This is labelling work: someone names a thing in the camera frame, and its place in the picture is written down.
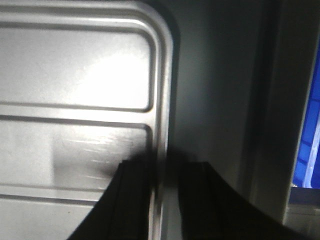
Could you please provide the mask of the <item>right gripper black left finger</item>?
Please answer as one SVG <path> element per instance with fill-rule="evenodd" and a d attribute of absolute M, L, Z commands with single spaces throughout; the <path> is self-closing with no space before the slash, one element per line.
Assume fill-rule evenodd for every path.
<path fill-rule="evenodd" d="M 150 175 L 142 160 L 125 160 L 70 240 L 146 240 Z"/>

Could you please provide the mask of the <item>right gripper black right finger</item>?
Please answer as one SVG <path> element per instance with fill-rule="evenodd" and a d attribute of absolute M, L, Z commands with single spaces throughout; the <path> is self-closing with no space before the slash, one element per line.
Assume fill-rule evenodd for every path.
<path fill-rule="evenodd" d="M 208 162 L 180 168 L 178 201 L 184 240 L 306 240 L 238 194 Z"/>

